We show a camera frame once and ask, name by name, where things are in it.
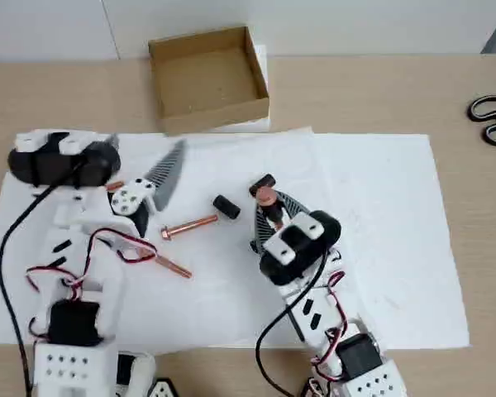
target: scissors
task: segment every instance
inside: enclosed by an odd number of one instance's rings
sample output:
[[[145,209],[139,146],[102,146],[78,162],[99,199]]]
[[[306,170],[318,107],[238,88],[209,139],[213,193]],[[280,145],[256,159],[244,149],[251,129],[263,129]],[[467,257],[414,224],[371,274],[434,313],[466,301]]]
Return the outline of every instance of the scissors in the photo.
[[[469,107],[466,109],[466,114],[470,120],[473,122],[488,122],[490,120],[496,121],[496,110],[487,113],[478,113],[477,107],[482,103],[496,103],[496,95],[487,95],[481,98],[477,98],[473,101]],[[496,146],[496,138],[493,134],[496,132],[496,123],[486,127],[482,133],[482,139],[492,146]]]

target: white paper sheet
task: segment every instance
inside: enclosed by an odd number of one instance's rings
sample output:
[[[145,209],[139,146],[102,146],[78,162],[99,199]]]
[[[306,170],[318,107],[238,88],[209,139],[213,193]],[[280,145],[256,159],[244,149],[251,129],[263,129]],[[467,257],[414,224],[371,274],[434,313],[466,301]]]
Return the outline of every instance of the white paper sheet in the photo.
[[[180,279],[154,265],[128,269],[118,332],[123,347],[171,352],[209,344],[253,346],[255,336],[282,308],[247,245],[253,236],[254,203],[246,189],[267,172],[283,191],[342,221],[344,238],[359,259],[355,270],[362,298],[386,346],[468,344],[441,191],[425,136],[213,137],[189,138],[182,179],[161,221],[175,224],[205,216],[217,194],[237,203],[241,215],[235,222],[222,220],[168,243],[155,233],[148,235],[167,256],[189,267],[194,279]],[[123,135],[123,167],[117,179],[143,173],[172,140]],[[0,239],[30,201],[28,194],[25,185],[6,177]],[[51,218],[54,204],[44,205],[8,247],[7,286],[21,323],[36,305],[21,276],[32,264]],[[431,329],[432,324],[445,325]],[[0,342],[13,342],[10,328],[0,302]],[[269,335],[268,345],[291,346],[296,341],[292,327],[283,322]]]
[[[360,295],[386,347],[468,346],[428,137],[320,134],[316,142],[335,200],[328,209],[349,229]]]

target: open cardboard box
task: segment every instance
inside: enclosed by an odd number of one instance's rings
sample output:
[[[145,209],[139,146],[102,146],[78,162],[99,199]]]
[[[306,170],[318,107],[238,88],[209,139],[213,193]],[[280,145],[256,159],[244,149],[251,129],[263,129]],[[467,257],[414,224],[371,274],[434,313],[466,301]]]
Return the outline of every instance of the open cardboard box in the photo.
[[[199,132],[268,117],[269,95],[248,28],[149,41],[166,132]]]

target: black cable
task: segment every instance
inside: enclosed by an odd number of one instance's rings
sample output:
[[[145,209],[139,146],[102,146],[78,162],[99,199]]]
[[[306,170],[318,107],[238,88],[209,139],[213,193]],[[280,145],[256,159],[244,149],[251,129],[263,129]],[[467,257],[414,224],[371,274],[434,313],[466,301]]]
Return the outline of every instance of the black cable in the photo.
[[[3,301],[6,304],[7,311],[9,312],[9,317],[11,318],[13,330],[15,332],[15,336],[17,337],[17,345],[18,345],[18,350],[20,352],[20,357],[22,361],[22,370],[24,373],[24,388],[26,392],[26,397],[31,397],[31,391],[33,389],[33,385],[31,384],[30,368],[27,361],[26,347],[24,346],[24,341],[22,340],[20,327],[18,326],[17,315],[15,314],[15,310],[12,307],[9,296],[7,295],[6,285],[3,280],[2,263],[3,263],[4,251],[6,249],[6,244],[7,241],[9,240],[9,237],[11,237],[11,235],[17,229],[17,227],[19,227],[21,223],[26,220],[29,214],[33,212],[36,206],[39,205],[46,197],[48,197],[51,194],[51,192],[53,192],[55,189],[63,185],[67,179],[75,175],[83,167],[83,165],[84,162],[81,161],[71,171],[67,172],[66,175],[57,179],[53,184],[48,186],[46,190],[44,190],[41,194],[39,194],[39,196],[37,196],[35,200],[33,200],[33,202],[26,208],[26,210],[7,229],[6,234],[4,234],[2,242],[0,243],[0,292],[2,292]]]
[[[311,282],[307,285],[307,287],[303,290],[301,294],[298,295],[298,297],[290,304],[288,305],[276,318],[274,318],[270,324],[266,326],[266,328],[263,330],[263,332],[259,335],[259,338],[257,339],[257,343],[255,344],[255,360],[257,361],[257,366],[259,367],[259,371],[261,372],[261,375],[265,378],[265,380],[274,388],[276,389],[279,393],[282,395],[286,395],[287,397],[294,397],[292,393],[289,391],[285,390],[283,387],[275,383],[272,378],[266,373],[265,367],[263,366],[263,362],[261,361],[261,343],[263,342],[263,339],[265,338],[266,334],[270,332],[270,330],[275,327],[275,324],[277,324],[281,319],[289,314],[292,309],[305,297],[305,295],[308,294],[308,291],[316,285],[317,281],[320,279],[322,276],[323,270],[325,269],[325,264],[327,263],[327,257],[328,257],[328,251],[323,252],[322,255],[322,263],[320,264],[320,267],[318,267],[316,274],[313,276]]]

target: wooden table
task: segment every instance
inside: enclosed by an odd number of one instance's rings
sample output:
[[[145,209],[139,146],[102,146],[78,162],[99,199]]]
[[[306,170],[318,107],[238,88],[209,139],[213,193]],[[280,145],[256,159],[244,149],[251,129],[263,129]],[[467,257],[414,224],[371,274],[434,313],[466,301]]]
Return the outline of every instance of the wooden table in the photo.
[[[473,347],[391,356],[412,396],[496,395],[496,148],[465,118],[472,98],[496,93],[496,55],[278,58],[269,71],[276,131],[430,134]],[[157,132],[154,106],[143,60],[0,65],[0,181],[17,132]],[[264,360],[291,390],[308,374],[301,352],[264,352]],[[159,363],[182,396],[276,395],[252,350],[198,349]],[[21,390],[17,350],[0,346],[0,396]]]

